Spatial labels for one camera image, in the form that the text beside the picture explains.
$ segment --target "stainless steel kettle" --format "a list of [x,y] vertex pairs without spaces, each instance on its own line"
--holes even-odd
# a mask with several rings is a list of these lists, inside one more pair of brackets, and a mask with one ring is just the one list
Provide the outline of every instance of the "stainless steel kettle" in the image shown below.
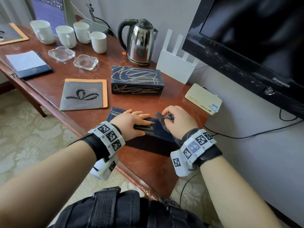
[[[127,36],[127,46],[123,42],[122,32],[125,26],[130,26]],[[118,39],[126,50],[128,60],[136,66],[150,64],[154,41],[158,30],[146,19],[125,19],[118,26]]]

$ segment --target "table leg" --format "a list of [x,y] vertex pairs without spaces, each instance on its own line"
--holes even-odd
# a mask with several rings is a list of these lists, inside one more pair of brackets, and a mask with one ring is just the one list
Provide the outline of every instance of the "table leg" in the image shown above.
[[40,113],[40,115],[42,116],[42,117],[46,117],[47,115],[44,113],[44,111],[41,109],[41,105],[38,103],[38,102],[36,102],[36,100],[35,99],[33,99],[32,98],[32,96],[31,95],[29,95],[23,88],[21,88],[18,84],[16,84],[16,83],[14,83],[13,81],[11,81],[11,83],[13,84],[13,86],[17,89],[17,90],[19,90],[21,93],[22,93],[22,95],[32,104],[32,106]]

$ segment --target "person's left hand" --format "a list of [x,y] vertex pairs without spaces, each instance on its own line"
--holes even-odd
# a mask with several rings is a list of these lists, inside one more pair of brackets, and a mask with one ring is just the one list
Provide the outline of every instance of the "person's left hand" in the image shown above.
[[120,129],[121,135],[125,141],[131,140],[132,138],[136,138],[138,136],[144,136],[146,134],[144,131],[135,130],[133,128],[134,125],[149,126],[152,124],[152,122],[143,120],[148,118],[150,114],[143,114],[142,111],[131,112],[132,109],[129,109],[122,114],[117,115],[110,122]]

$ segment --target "black ribbon print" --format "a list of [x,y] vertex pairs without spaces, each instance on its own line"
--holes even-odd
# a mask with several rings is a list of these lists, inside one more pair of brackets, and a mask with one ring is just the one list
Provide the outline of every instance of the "black ribbon print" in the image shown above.
[[85,93],[85,91],[84,90],[77,90],[76,91],[76,95],[77,95],[77,97],[73,97],[73,96],[68,96],[68,97],[65,97],[65,99],[71,99],[71,98],[73,98],[73,99],[78,99],[78,100],[93,100],[93,99],[96,99],[98,96],[99,96],[99,94],[97,94],[97,93],[92,93],[92,94],[88,94],[88,95],[85,95],[86,93]]

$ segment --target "black box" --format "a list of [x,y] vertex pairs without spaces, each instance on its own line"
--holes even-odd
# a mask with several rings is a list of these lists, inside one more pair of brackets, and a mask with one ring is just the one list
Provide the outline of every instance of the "black box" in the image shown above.
[[[112,107],[106,121],[110,122],[117,115],[122,114],[125,110]],[[152,153],[161,154],[170,157],[170,153],[180,147],[175,143],[172,134],[165,131],[161,123],[155,118],[147,118],[152,122],[150,126],[137,126],[134,128],[146,132],[145,136],[136,137],[126,141],[126,145],[137,149],[142,149]]]
[[112,94],[161,95],[164,82],[160,70],[112,66]]

